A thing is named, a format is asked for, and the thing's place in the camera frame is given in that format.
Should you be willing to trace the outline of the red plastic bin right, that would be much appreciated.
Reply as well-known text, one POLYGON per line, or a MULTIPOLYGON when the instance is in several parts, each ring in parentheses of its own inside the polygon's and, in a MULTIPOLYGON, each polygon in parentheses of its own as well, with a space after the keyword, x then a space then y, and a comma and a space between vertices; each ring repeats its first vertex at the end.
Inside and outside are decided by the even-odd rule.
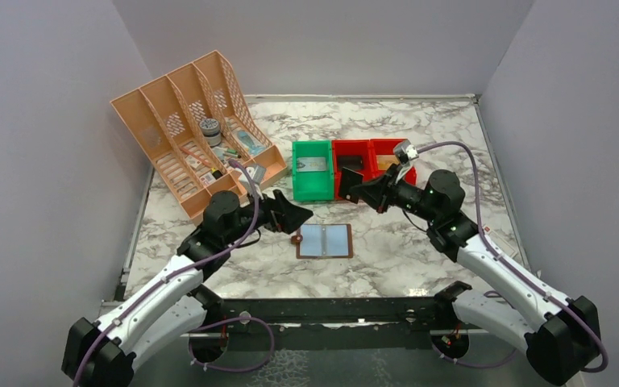
POLYGON ((399 163, 399 160, 394 155, 394 148, 403 141, 405 141, 404 138, 383 138, 369 140, 373 150, 371 158, 374 164, 374 168, 369 173, 369 177, 378 177, 391 164, 399 163))

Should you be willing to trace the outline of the green plastic bin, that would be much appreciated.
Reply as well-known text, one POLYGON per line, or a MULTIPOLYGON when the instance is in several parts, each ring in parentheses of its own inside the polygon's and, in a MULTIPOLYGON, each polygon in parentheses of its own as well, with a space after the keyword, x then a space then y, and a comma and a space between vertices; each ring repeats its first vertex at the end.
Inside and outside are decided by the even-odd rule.
POLYGON ((293 142, 292 184, 293 198, 297 202, 334 199, 333 150, 330 140, 293 142))

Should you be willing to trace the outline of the blue packet in organizer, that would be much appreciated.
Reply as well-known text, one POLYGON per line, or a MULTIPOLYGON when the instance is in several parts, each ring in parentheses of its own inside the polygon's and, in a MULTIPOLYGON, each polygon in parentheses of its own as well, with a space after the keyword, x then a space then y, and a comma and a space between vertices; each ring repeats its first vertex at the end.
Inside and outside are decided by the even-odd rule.
POLYGON ((245 130, 238 129, 235 135, 251 156, 257 156, 266 149, 255 136, 245 130))

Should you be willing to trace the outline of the brown leather card holder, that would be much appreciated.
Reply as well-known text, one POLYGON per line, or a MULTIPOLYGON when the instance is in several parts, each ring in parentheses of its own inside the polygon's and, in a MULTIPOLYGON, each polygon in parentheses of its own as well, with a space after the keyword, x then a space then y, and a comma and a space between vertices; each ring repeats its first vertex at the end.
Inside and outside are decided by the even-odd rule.
POLYGON ((348 223, 304 224, 291 237, 298 259, 350 259, 354 256, 348 223))

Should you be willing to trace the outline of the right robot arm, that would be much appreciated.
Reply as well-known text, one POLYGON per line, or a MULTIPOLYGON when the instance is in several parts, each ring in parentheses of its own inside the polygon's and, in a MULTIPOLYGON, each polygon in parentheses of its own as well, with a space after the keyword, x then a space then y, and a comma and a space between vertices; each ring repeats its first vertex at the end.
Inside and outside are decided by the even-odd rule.
POLYGON ((552 385, 564 385, 587 371, 595 358, 608 362, 596 306, 584 296, 570 298, 553 289, 508 258, 462 212, 465 192, 455 173, 436 170, 426 186, 418 188, 400 177, 401 170, 393 164, 365 181, 360 173, 343 169, 339 194, 351 202, 363 201, 379 214, 395 206, 425 220, 426 235, 438 252, 474 272, 504 298, 486 298, 456 281, 434 297, 433 317, 439 326, 469 323, 486 330, 523 353, 552 385))

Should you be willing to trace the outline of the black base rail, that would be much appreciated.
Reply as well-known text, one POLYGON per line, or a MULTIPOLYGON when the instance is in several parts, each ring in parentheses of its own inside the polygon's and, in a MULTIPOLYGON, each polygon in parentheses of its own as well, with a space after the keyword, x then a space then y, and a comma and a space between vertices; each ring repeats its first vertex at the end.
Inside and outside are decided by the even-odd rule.
POLYGON ((451 303, 470 288, 455 281, 433 297, 228 299, 198 289, 191 296, 206 304, 205 328, 190 329, 187 345, 201 360, 269 348, 427 350, 432 334, 460 326, 451 303))

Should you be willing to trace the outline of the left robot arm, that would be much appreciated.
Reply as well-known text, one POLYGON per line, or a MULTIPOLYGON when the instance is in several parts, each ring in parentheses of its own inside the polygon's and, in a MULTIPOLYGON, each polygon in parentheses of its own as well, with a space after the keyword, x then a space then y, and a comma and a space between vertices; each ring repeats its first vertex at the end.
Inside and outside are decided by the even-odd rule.
POLYGON ((217 192, 203 219, 164 268, 141 290, 112 311, 90 321, 80 318, 69 329, 61 369, 75 386, 127 386, 135 371, 179 335, 211 331, 222 319, 222 299, 205 287, 255 231, 290 235, 313 211, 292 204, 278 189, 272 197, 217 192))

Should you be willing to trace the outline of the black card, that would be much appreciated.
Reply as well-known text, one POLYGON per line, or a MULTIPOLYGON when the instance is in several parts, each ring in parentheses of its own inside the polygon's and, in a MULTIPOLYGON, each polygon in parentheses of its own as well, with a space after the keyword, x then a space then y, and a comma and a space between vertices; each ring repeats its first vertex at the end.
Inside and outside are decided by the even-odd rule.
POLYGON ((343 155, 336 158, 338 169, 360 171, 364 169, 364 159, 357 155, 343 155))
POLYGON ((351 190, 364 181, 364 175, 353 169, 342 168, 340 172, 338 197, 346 201, 357 204, 359 195, 352 193, 351 190))

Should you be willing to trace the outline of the peach plastic file organizer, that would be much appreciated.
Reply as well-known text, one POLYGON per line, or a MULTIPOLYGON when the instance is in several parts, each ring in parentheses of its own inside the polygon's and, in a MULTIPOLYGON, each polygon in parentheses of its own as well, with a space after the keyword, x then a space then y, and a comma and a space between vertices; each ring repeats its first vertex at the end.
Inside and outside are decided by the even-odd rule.
POLYGON ((218 191, 231 190, 245 198, 240 173, 228 160, 265 167, 261 184, 264 189, 288 171, 279 147, 255 124, 230 61, 218 51, 182 65, 110 104, 193 223, 201 221, 203 210, 218 191), (198 127, 205 118, 220 122, 222 142, 217 147, 208 145, 198 127), (251 156, 235 135, 238 129, 255 136, 266 149, 251 156), (180 147, 205 157, 211 168, 192 170, 180 147), (241 158, 225 157, 222 151, 237 152, 241 158))

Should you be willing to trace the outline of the red plastic bin middle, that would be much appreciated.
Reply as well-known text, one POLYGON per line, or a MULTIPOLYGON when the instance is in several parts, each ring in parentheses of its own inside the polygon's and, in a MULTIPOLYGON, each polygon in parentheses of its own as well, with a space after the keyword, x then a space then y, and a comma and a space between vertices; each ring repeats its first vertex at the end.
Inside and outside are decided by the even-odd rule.
POLYGON ((364 176, 373 178, 375 164, 371 156, 369 139, 334 139, 331 141, 334 166, 334 199, 341 200, 339 185, 343 168, 349 168, 364 176))

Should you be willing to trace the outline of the red pencil in organizer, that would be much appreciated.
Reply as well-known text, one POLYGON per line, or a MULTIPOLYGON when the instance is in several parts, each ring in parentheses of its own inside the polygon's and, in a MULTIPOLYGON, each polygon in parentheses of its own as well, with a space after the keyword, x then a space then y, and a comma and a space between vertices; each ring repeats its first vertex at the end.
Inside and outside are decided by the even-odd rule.
POLYGON ((192 152, 186 147, 180 147, 180 150, 185 154, 185 159, 192 170, 197 171, 199 169, 211 168, 210 162, 205 157, 192 152))

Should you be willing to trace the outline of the black card in red bin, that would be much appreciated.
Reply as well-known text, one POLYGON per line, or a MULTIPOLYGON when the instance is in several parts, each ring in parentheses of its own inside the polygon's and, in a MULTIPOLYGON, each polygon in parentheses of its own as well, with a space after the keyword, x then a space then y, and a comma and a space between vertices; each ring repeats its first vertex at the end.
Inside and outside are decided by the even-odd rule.
POLYGON ((364 169, 364 159, 357 155, 343 155, 336 158, 338 169, 360 171, 364 169))

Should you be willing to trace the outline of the small white red box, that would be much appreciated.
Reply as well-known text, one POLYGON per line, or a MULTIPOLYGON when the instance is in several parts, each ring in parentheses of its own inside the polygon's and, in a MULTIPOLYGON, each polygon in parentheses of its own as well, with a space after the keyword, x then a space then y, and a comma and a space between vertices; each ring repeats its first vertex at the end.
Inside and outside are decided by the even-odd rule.
POLYGON ((507 257, 514 258, 518 254, 517 248, 501 234, 494 231, 491 227, 483 226, 486 237, 490 239, 495 245, 496 250, 501 250, 507 257))

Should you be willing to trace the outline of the silver round tin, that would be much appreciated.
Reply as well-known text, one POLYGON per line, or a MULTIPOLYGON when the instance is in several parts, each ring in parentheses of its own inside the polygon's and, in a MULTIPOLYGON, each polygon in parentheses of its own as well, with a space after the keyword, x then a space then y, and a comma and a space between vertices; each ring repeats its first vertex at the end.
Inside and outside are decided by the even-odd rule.
POLYGON ((217 119, 205 118, 202 119, 198 127, 201 130, 208 145, 213 148, 217 147, 222 142, 222 129, 220 122, 217 119))

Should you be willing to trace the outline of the silver card in green bin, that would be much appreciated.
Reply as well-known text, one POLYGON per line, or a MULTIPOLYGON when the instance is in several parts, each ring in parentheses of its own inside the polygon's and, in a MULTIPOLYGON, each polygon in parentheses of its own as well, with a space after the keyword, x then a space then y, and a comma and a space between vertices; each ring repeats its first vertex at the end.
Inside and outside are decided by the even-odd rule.
POLYGON ((325 157, 321 156, 298 157, 296 168, 299 173, 325 172, 327 161, 325 157))

